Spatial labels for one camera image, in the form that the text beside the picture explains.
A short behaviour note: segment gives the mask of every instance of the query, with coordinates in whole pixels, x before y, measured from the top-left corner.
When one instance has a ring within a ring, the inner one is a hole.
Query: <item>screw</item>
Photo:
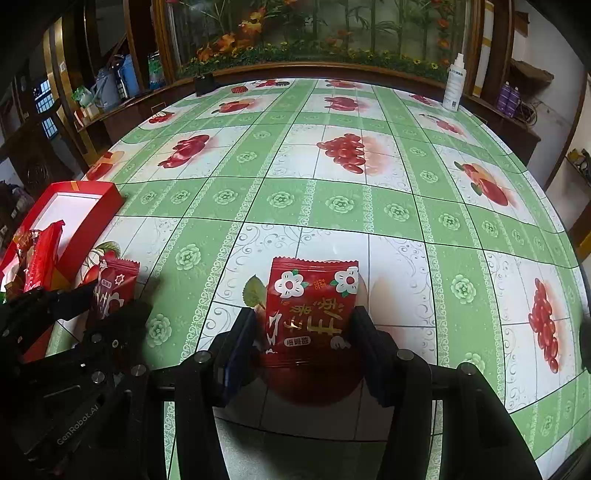
[[[460,365],[460,370],[464,372],[466,375],[474,375],[478,370],[476,369],[476,365],[464,362]]]
[[[212,354],[207,350],[199,350],[195,355],[193,355],[193,358],[198,364],[204,364],[208,362],[211,357]]]
[[[405,360],[408,362],[414,358],[414,353],[412,353],[410,350],[406,350],[405,348],[401,348],[398,352],[396,352],[396,356],[400,360]]]
[[[90,377],[92,381],[96,384],[102,383],[105,380],[105,374],[100,370],[94,372]]]
[[[139,365],[134,365],[133,367],[131,367],[131,374],[134,377],[141,377],[144,373],[146,373],[146,366],[139,364]]]

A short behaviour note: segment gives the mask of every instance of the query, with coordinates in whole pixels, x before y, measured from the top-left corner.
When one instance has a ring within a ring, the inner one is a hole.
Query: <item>orange flower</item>
[[[260,7],[259,10],[251,13],[251,20],[258,20],[259,22],[265,16],[265,7]]]
[[[207,61],[209,57],[213,55],[213,50],[209,46],[209,43],[205,47],[201,47],[197,50],[197,59],[199,61]]]
[[[247,35],[254,35],[255,33],[261,33],[262,24],[261,23],[252,23],[243,21],[240,26],[242,27],[242,31]]]
[[[236,39],[234,38],[233,33],[226,33],[225,35],[222,35],[222,38],[217,41],[217,46],[219,47],[220,52],[224,53],[232,49],[232,44],[235,41]]]

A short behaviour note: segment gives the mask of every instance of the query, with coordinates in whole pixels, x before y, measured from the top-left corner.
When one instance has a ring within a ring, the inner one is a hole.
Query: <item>spray bottle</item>
[[[443,108],[457,112],[466,81],[466,69],[464,68],[464,55],[457,54],[456,61],[449,69],[445,96],[443,97]]]

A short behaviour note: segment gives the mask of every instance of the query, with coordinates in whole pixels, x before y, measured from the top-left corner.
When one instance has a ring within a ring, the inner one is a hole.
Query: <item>red gift box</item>
[[[21,227],[43,230],[53,222],[64,220],[52,289],[70,288],[88,252],[123,203],[115,184],[105,181],[61,181],[52,183],[43,192]],[[0,263],[0,281],[16,258],[16,245],[11,242]],[[43,358],[52,330],[53,326],[33,344],[25,360]]]

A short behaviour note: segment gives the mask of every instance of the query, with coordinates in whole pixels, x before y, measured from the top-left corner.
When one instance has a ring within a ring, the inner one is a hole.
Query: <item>red package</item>
[[[279,396],[326,405],[359,384],[359,352],[346,340],[359,281],[357,261],[273,259],[259,363]]]
[[[266,367],[333,363],[355,306],[359,264],[274,258],[267,287]]]
[[[54,222],[39,233],[33,247],[33,256],[27,267],[24,291],[43,287],[51,290],[51,278],[57,261],[57,247],[60,244],[61,230],[64,220]]]
[[[92,306],[93,320],[102,320],[134,299],[139,263],[122,258],[101,257],[99,278]]]

